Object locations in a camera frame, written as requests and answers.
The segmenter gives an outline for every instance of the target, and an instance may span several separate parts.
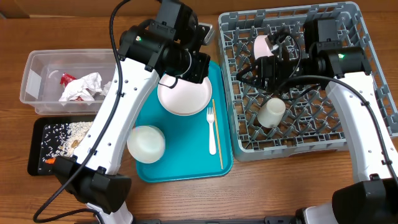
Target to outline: white label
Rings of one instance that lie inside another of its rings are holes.
[[[27,77],[26,92],[38,99],[41,83],[42,77],[40,77],[40,75],[35,73],[33,70],[30,70],[29,76]]]

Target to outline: fork handle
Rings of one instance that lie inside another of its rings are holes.
[[[209,123],[209,151],[211,155],[215,155],[217,152],[216,141],[214,138],[213,123]]]

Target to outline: white cup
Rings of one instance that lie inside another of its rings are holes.
[[[286,110],[285,102],[279,98],[272,98],[261,107],[257,119],[266,128],[273,128],[279,125]]]
[[[127,148],[137,161],[151,164],[158,161],[165,151],[165,138],[155,126],[138,126],[127,138]]]

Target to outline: red wrapper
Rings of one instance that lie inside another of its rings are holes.
[[[76,79],[77,79],[77,78],[75,78],[74,76],[69,75],[68,73],[64,73],[64,74],[62,74],[60,84],[63,86],[63,88],[65,88],[65,87],[67,87],[67,85],[68,85],[70,82],[72,82],[72,81],[74,81],[74,80],[76,80]],[[84,101],[84,100],[79,96],[79,97],[78,97],[77,99],[75,99],[74,101]]]

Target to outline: black tray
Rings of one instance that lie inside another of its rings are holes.
[[[29,161],[27,172],[30,175],[52,175],[52,165],[42,161],[48,152],[42,148],[41,143],[44,139],[44,128],[50,124],[67,124],[76,122],[94,121],[95,115],[83,116],[55,116],[39,118],[33,126],[32,142],[30,144]]]

